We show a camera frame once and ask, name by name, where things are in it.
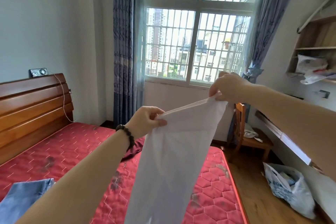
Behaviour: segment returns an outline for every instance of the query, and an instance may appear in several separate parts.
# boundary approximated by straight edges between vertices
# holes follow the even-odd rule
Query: wooden chair
[[[236,138],[238,141],[238,144],[232,154],[232,156],[229,158],[229,162],[232,161],[232,159],[237,155],[240,147],[242,145],[244,146],[250,146],[253,148],[259,148],[264,149],[264,155],[262,157],[263,162],[267,160],[268,154],[273,147],[272,141],[267,137],[267,135],[262,132],[262,130],[258,128],[254,128],[254,131],[258,133],[258,138],[262,140],[262,143],[255,140],[254,138],[247,138],[244,137],[244,128],[245,128],[245,113],[246,113],[246,106],[242,103],[236,104],[236,120],[234,123],[234,129],[233,129],[233,136],[229,138],[227,145],[229,145],[233,139],[233,137]]]

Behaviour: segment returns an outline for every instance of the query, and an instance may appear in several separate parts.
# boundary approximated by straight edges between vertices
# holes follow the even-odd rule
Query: electrical wire
[[[59,81],[59,83],[61,84],[62,92],[63,92],[63,111],[64,111],[64,114],[65,114],[65,117],[72,123],[76,122],[76,120],[74,120],[74,121],[70,120],[69,117],[67,116],[67,113],[65,112],[65,94],[64,94],[64,88],[63,88],[63,85],[62,85],[60,79],[56,76],[55,73],[53,73],[51,71],[49,71],[49,72],[52,73],[56,77],[56,79]]]

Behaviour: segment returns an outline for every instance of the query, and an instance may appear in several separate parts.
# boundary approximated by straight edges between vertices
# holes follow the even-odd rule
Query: dark wooden bead bracelet
[[[135,145],[135,142],[134,142],[134,137],[132,136],[132,133],[129,131],[129,129],[127,127],[125,127],[125,125],[118,125],[116,128],[115,128],[115,131],[118,131],[118,130],[123,130],[126,135],[128,136],[128,139],[129,139],[129,147],[127,150],[129,149],[132,149],[133,146]]]

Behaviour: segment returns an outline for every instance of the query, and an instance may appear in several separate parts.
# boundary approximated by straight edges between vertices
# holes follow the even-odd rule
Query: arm
[[[211,86],[210,96],[219,90],[218,100],[251,104],[336,180],[336,112],[251,84],[236,74],[221,75]]]
[[[153,120],[161,113],[157,107],[143,106],[125,126],[139,138],[167,124]],[[17,224],[89,223],[128,146],[124,131],[114,133],[57,181]]]

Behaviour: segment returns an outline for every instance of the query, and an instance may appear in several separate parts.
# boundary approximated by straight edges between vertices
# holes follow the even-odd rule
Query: quilted mattress cover
[[[59,180],[115,131],[70,124],[0,166],[0,201],[15,182]],[[93,217],[93,224],[124,223],[141,153],[121,162]],[[184,224],[247,224],[223,152],[210,147],[190,197]]]

